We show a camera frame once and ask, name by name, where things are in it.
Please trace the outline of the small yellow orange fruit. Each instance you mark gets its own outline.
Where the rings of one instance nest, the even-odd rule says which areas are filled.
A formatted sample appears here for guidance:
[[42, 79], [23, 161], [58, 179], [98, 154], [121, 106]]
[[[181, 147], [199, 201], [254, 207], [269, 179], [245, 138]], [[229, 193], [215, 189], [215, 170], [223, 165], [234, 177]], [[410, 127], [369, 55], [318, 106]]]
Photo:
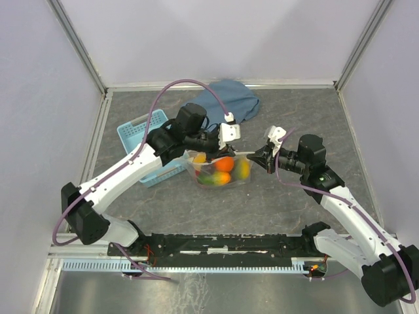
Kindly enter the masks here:
[[200, 153], [197, 154], [193, 160], [192, 160], [195, 164], [204, 164], [206, 162], [206, 154], [204, 153]]

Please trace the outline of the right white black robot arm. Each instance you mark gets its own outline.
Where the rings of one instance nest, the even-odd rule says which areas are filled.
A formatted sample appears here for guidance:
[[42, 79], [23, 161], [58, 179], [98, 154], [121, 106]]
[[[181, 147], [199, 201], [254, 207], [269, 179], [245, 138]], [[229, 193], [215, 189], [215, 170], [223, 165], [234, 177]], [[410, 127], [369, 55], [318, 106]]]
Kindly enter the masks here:
[[306, 134], [296, 151], [282, 147], [287, 134], [270, 135], [266, 145], [248, 159], [269, 174], [281, 169], [300, 176], [298, 188], [332, 214], [350, 235], [344, 239], [330, 227], [315, 225], [301, 238], [301, 250], [334, 258], [361, 281], [369, 298], [381, 307], [396, 300], [416, 302], [418, 248], [402, 245], [362, 208], [344, 181], [327, 165], [323, 139]]

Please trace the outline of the small dark plum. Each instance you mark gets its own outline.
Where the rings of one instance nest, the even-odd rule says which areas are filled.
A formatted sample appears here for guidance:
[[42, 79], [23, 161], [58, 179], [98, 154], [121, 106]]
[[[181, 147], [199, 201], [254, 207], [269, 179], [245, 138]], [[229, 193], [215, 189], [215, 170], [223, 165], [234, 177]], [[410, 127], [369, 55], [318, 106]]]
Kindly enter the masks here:
[[213, 175], [217, 171], [216, 167], [213, 164], [205, 165], [202, 168], [202, 172], [206, 175]]

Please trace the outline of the green orange mango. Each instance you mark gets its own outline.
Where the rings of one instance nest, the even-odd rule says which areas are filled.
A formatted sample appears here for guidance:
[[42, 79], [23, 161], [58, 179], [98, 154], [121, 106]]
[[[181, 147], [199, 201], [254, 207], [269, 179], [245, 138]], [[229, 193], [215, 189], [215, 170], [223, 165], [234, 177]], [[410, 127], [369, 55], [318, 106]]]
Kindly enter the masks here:
[[216, 171], [214, 173], [200, 173], [197, 182], [205, 186], [224, 186], [231, 180], [230, 173], [224, 171]]

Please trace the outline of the orange persimmon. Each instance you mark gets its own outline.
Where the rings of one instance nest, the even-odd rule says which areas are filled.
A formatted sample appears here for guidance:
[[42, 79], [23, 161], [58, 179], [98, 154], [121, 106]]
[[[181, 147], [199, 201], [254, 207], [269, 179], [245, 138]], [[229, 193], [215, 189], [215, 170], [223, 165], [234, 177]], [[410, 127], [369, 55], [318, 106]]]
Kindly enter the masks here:
[[222, 171], [222, 172], [232, 171], [234, 168], [234, 158], [230, 156], [226, 156], [226, 157], [218, 159], [218, 161], [215, 162], [215, 168], [217, 171]]

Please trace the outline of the clear zip top bag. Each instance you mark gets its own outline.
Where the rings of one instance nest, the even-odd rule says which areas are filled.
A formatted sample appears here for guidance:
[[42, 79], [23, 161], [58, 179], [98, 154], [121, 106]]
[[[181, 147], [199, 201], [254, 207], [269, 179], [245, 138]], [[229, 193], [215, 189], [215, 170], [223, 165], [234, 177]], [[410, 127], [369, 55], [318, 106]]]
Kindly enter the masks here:
[[[192, 150], [189, 150], [189, 151], [187, 151], [187, 154], [189, 155], [188, 157], [187, 157], [187, 159], [185, 160], [185, 168], [186, 168], [186, 170], [188, 171], [188, 173], [191, 175], [191, 177], [192, 177], [192, 180], [199, 186], [199, 187], [201, 187], [201, 188], [205, 188], [205, 189], [210, 189], [210, 188], [212, 188], [212, 189], [226, 189], [226, 188], [233, 188], [233, 187], [237, 187], [237, 186], [240, 186], [240, 185], [243, 185], [243, 184], [246, 184], [246, 183], [249, 183], [250, 181], [251, 181], [251, 173], [250, 173], [250, 176], [246, 179], [246, 180], [235, 180], [234, 179], [234, 177], [233, 177], [233, 170], [232, 171], [230, 171], [230, 172], [228, 172], [228, 173], [230, 173], [230, 176], [231, 176], [231, 180], [230, 180], [230, 182], [228, 183], [228, 184], [226, 184], [226, 185], [224, 185], [224, 186], [205, 186], [205, 185], [201, 185], [201, 184], [199, 184], [198, 182], [197, 182], [197, 180], [196, 180], [196, 178], [197, 178], [197, 176], [195, 175], [195, 171], [196, 170], [200, 170], [201, 172], [202, 172], [202, 168], [205, 166], [205, 165], [210, 165], [210, 164], [213, 164], [213, 165], [215, 165], [215, 162], [216, 161], [218, 161], [218, 159], [220, 159], [220, 158], [218, 158], [218, 159], [215, 159], [215, 160], [206, 160], [206, 162], [204, 163], [204, 164], [195, 164], [192, 160], [193, 160], [193, 158], [197, 155], [197, 154], [202, 154], [202, 153], [204, 153], [204, 152], [196, 152], [196, 151], [192, 151]], [[249, 154], [249, 152], [235, 152], [235, 156], [233, 157], [234, 158], [234, 166], [235, 166], [235, 163], [236, 163], [236, 161], [238, 160], [238, 159], [240, 159], [240, 158], [246, 158], [247, 159], [247, 155]], [[253, 162], [252, 161], [250, 161], [250, 160], [248, 160], [249, 161], [249, 164], [250, 164], [250, 166], [251, 166], [251, 169], [252, 169], [252, 167], [253, 167]]]

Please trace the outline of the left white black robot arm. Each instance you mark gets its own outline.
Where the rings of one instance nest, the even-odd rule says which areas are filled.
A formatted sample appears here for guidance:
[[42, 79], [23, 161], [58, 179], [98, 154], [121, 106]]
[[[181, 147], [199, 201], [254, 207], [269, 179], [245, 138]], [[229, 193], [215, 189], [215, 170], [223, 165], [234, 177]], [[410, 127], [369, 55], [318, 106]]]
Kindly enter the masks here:
[[203, 127], [205, 108], [188, 103], [175, 118], [153, 130], [145, 129], [142, 142], [123, 159], [88, 182], [61, 189], [62, 220], [66, 220], [84, 245], [99, 240], [115, 242], [131, 255], [144, 250], [145, 240], [138, 227], [127, 220], [105, 215], [105, 210], [134, 183], [181, 158], [188, 150], [222, 156], [232, 152], [230, 142], [240, 138], [234, 115], [208, 131]]

